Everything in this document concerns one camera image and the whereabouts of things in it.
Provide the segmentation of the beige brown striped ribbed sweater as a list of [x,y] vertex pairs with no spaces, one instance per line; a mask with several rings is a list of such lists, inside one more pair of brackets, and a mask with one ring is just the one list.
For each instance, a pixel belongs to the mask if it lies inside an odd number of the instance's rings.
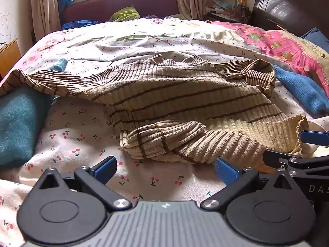
[[261,59],[215,64],[194,56],[178,63],[157,55],[86,77],[23,73],[42,93],[104,105],[120,146],[136,159],[223,157],[269,172],[263,153],[302,154],[300,134],[309,128],[304,115],[288,117],[271,101],[276,73]]

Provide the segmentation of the blue knitted sweater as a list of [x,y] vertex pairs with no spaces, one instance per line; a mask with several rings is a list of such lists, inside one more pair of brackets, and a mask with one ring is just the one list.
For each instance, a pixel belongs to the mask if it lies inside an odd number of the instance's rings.
[[272,67],[276,72],[276,78],[309,113],[328,114],[328,97],[317,83],[307,76],[286,71],[277,65]]

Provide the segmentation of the white cherry print bedsheet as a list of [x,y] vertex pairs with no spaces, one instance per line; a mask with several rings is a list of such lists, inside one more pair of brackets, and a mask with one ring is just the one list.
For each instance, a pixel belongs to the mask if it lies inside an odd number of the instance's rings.
[[269,172],[267,149],[304,158],[328,131],[328,50],[284,30],[176,18],[106,22],[42,38],[1,82],[1,246],[48,168],[114,156],[132,202],[201,202],[216,158]]

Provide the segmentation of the pink floral cartoon quilt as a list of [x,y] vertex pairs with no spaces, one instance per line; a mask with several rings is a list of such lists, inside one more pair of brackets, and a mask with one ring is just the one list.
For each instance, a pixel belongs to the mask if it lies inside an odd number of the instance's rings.
[[235,31],[248,45],[288,64],[297,74],[309,76],[328,94],[328,52],[307,39],[284,30],[263,30],[241,23],[212,21]]

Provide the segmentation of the blue pillow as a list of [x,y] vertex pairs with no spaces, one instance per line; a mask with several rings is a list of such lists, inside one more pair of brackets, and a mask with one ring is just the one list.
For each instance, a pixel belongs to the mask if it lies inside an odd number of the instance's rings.
[[308,32],[306,32],[304,35],[301,36],[301,38],[306,39],[315,45],[322,48],[324,51],[329,51],[329,40],[322,34],[322,32],[317,28],[314,27]]

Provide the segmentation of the teal fuzzy sweater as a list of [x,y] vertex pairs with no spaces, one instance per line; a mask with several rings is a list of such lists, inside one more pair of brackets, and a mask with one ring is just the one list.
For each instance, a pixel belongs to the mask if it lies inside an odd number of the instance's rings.
[[18,69],[1,85],[1,170],[23,166],[33,154],[54,96],[34,89]]

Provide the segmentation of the dark wooden headboard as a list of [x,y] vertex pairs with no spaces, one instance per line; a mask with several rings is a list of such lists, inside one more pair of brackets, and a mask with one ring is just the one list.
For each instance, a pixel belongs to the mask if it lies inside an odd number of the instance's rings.
[[255,0],[250,25],[299,37],[316,27],[328,37],[328,0]]

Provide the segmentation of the cluttered nightstand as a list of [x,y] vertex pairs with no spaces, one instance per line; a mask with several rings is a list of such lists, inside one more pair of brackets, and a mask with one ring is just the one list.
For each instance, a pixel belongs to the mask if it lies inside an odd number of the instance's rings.
[[214,0],[213,4],[205,7],[205,10],[208,17],[222,22],[248,24],[252,17],[252,12],[246,3],[238,0],[233,6],[230,3]]

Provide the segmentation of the wooden side cabinet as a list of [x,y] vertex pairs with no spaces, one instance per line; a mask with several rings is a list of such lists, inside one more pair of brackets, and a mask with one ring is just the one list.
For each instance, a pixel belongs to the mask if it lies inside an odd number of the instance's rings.
[[19,46],[18,39],[15,38],[12,41],[5,43],[1,47],[0,52],[0,73],[1,80],[7,75],[7,73],[15,66],[18,60],[22,57]]

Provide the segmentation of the blue cloth on bench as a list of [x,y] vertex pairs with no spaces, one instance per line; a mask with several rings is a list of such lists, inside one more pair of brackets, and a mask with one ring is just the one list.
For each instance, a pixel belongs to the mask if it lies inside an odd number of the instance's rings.
[[95,20],[78,20],[73,22],[68,22],[62,25],[61,30],[70,30],[73,28],[79,28],[79,27],[86,27],[86,26],[92,26],[94,24],[98,24],[98,21]]

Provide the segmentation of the lime green cloth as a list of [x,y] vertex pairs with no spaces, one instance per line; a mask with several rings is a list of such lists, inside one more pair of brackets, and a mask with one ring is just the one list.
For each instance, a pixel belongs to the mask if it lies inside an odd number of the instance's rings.
[[109,19],[112,22],[122,22],[140,19],[138,11],[133,7],[125,7],[119,11],[113,13]]

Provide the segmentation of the maroon upholstered bench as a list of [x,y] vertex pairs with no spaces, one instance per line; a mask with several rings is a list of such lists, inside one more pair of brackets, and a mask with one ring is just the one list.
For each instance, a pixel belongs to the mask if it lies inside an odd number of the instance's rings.
[[86,0],[72,3],[63,12],[64,23],[79,20],[106,22],[112,14],[134,7],[140,16],[165,17],[179,14],[177,0]]

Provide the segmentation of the beige left curtain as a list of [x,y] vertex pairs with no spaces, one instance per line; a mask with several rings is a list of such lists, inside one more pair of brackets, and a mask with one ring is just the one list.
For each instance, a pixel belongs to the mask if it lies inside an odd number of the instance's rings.
[[61,28],[57,0],[31,0],[32,23],[36,40]]

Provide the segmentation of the blue plastic bag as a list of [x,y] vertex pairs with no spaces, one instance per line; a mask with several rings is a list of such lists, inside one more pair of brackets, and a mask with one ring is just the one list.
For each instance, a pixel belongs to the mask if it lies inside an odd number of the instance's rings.
[[74,0],[57,0],[58,9],[59,9],[59,17],[62,19],[64,9],[69,6],[71,3],[73,3]]

